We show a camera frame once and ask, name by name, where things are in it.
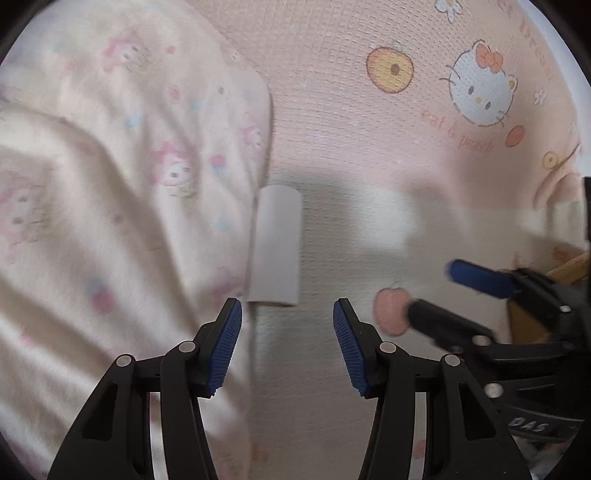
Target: hello kitty sheet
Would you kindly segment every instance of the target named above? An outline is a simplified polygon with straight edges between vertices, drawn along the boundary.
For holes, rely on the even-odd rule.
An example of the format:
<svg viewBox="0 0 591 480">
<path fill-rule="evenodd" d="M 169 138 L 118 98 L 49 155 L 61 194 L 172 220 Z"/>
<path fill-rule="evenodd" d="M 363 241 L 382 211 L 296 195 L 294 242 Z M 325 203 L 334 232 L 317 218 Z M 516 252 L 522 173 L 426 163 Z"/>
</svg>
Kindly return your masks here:
<svg viewBox="0 0 591 480">
<path fill-rule="evenodd" d="M 569 91 L 564 55 L 515 0 L 191 2 L 267 81 L 271 181 L 304 198 L 301 303 L 257 311 L 252 477 L 357 478 L 375 402 L 351 387 L 333 302 L 413 355 L 442 352 L 407 330 L 409 296 L 508 340 L 503 302 L 444 267 L 548 271 L 584 248 L 589 86 Z"/>
<path fill-rule="evenodd" d="M 0 430 L 36 478 L 117 356 L 163 355 L 242 298 L 269 103 L 181 0 L 57 1 L 0 67 Z M 249 469 L 243 312 L 202 402 L 220 479 Z"/>
</svg>

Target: red bow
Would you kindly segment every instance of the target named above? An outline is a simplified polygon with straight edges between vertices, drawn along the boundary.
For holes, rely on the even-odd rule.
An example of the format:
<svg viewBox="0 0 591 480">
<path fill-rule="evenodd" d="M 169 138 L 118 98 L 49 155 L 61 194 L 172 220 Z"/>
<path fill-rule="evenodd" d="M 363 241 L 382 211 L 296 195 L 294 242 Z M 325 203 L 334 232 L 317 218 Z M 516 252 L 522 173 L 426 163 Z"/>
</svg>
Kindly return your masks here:
<svg viewBox="0 0 591 480">
<path fill-rule="evenodd" d="M 490 67 L 492 73 L 498 73 L 503 66 L 503 55 L 480 43 L 476 47 L 476 63 L 481 69 Z"/>
</svg>

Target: ribbed blue pad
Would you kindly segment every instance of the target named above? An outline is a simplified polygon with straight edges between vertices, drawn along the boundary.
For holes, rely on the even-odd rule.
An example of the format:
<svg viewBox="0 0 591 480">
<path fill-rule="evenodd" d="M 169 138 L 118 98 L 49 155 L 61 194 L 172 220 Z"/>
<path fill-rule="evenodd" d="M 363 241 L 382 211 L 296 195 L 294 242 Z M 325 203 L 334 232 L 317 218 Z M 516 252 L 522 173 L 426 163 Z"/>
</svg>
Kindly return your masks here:
<svg viewBox="0 0 591 480">
<path fill-rule="evenodd" d="M 447 266 L 447 273 L 455 283 L 498 299 L 512 297 L 515 293 L 513 282 L 505 274 L 463 260 L 451 262 Z"/>
<path fill-rule="evenodd" d="M 362 396 L 365 396 L 369 392 L 369 383 L 365 376 L 365 357 L 355 339 L 343 307 L 338 301 L 335 302 L 333 309 L 333 324 L 336 337 L 339 340 L 340 350 L 343 352 L 343 358 L 349 371 L 351 383 Z"/>
<path fill-rule="evenodd" d="M 238 340 L 240 327 L 242 326 L 242 305 L 237 301 L 232 307 L 232 311 L 222 328 L 217 339 L 217 344 L 209 359 L 209 376 L 207 378 L 207 389 L 209 394 L 213 395 L 223 384 L 228 371 L 228 365 Z"/>
</svg>

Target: blue gripper pad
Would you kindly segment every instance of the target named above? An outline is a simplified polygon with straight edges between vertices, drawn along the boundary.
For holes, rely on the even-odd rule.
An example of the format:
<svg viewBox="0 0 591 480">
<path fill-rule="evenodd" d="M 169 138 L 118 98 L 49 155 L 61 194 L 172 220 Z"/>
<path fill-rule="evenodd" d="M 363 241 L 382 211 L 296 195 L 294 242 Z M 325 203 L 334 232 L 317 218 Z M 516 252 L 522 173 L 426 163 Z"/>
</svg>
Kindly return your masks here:
<svg viewBox="0 0 591 480">
<path fill-rule="evenodd" d="M 510 298 L 516 291 L 509 275 L 496 270 L 489 270 L 465 260 L 454 260 L 449 263 L 447 275 L 455 283 L 498 299 Z"/>
<path fill-rule="evenodd" d="M 375 352 L 371 345 L 364 345 L 367 340 L 363 324 L 355 315 L 349 300 L 339 299 L 335 302 L 333 325 L 351 383 L 361 396 L 366 397 L 371 390 L 368 369 L 375 368 Z"/>
<path fill-rule="evenodd" d="M 209 372 L 207 375 L 207 390 L 210 395 L 213 395 L 218 388 L 223 384 L 228 371 L 228 365 L 238 340 L 238 334 L 242 326 L 242 305 L 237 299 L 227 299 L 220 315 L 214 323 L 219 331 L 217 339 L 210 339 L 207 341 L 214 341 L 215 345 L 209 354 Z"/>
</svg>

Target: white flower print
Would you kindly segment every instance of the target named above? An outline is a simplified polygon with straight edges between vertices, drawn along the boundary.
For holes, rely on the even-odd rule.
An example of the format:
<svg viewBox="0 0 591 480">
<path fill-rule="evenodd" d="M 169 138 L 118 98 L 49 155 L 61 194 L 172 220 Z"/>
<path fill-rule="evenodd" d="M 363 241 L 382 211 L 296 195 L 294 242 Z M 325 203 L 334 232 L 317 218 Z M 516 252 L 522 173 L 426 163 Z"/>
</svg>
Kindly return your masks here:
<svg viewBox="0 0 591 480">
<path fill-rule="evenodd" d="M 544 105 L 547 96 L 548 94 L 542 89 L 536 90 L 534 92 L 534 105 Z"/>
<path fill-rule="evenodd" d="M 462 6 L 457 0 L 436 0 L 435 8 L 442 14 L 447 13 L 449 23 L 453 23 L 456 15 L 462 14 Z"/>
</svg>

